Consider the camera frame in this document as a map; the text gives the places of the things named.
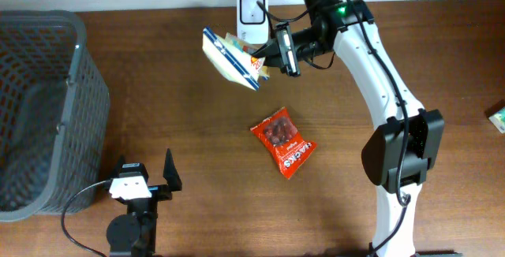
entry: mesh basket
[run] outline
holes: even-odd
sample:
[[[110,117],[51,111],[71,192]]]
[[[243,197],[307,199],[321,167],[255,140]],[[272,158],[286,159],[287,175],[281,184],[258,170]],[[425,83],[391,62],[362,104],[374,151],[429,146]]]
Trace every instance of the mesh basket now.
[[[76,15],[0,13],[0,222],[59,214],[96,182],[109,105]]]

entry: green led light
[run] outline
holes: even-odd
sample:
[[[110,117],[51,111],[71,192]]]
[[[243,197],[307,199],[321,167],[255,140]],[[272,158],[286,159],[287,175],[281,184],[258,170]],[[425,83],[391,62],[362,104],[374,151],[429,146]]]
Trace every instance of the green led light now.
[[[340,7],[340,8],[338,8],[338,10],[339,10],[339,13],[340,13],[341,15],[346,14],[346,7]]]

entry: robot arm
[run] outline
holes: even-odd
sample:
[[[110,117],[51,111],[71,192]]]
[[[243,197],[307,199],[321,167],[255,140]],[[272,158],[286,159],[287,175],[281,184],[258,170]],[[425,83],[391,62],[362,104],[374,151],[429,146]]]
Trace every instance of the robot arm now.
[[[415,204],[428,169],[435,163],[443,132],[443,119],[438,110],[426,112],[395,70],[380,41],[373,15],[365,2],[354,0],[353,7],[363,20],[364,30],[373,48],[386,64],[401,92],[408,118],[403,117],[398,96],[391,80],[376,57],[370,52],[359,20],[349,4],[339,0],[305,0],[312,27],[291,34],[288,23],[275,27],[270,39],[253,56],[266,57],[265,65],[277,66],[289,76],[300,76],[298,59],[334,51],[346,64],[360,89],[372,116],[374,134],[361,153],[363,167],[376,185],[377,224],[372,247],[383,243],[378,256],[411,256]],[[400,191],[410,195],[410,204],[402,217],[402,206],[395,195],[398,158],[404,136],[402,125],[409,122],[410,131],[403,160]]]
[[[148,172],[142,163],[116,165],[109,193],[127,206],[107,228],[110,257],[151,257],[156,248],[158,202],[172,200],[172,192],[182,190],[170,149],[166,150],[163,178],[166,184],[148,187]]]

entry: red snack bag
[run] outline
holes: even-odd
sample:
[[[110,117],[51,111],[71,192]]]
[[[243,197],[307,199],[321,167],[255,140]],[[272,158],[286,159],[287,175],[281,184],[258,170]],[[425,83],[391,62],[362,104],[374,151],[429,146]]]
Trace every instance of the red snack bag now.
[[[281,173],[287,179],[293,176],[317,147],[316,143],[303,140],[286,107],[252,127],[251,131],[271,152]]]

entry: wooden table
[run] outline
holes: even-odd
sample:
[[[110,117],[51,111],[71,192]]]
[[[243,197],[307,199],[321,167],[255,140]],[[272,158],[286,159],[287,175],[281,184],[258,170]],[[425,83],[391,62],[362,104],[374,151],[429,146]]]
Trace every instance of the wooden table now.
[[[417,205],[417,249],[504,256],[505,137],[484,111],[505,97],[505,0],[369,7],[408,87],[446,121]],[[303,9],[271,11],[290,17]],[[159,204],[160,255],[302,256],[367,248],[376,193],[360,153],[372,122],[340,60],[326,71],[301,64],[296,79],[272,71],[254,92],[224,80],[201,50],[205,26],[219,35],[235,32],[235,8],[79,15],[110,89],[101,177],[124,154],[145,163],[150,184],[163,183],[166,148],[174,153],[184,187]],[[303,137],[319,144],[290,181],[249,131],[281,106]],[[82,243],[108,252],[105,230],[126,208],[105,197],[67,225]],[[1,256],[88,255],[63,236],[59,217],[0,224],[0,236]]]

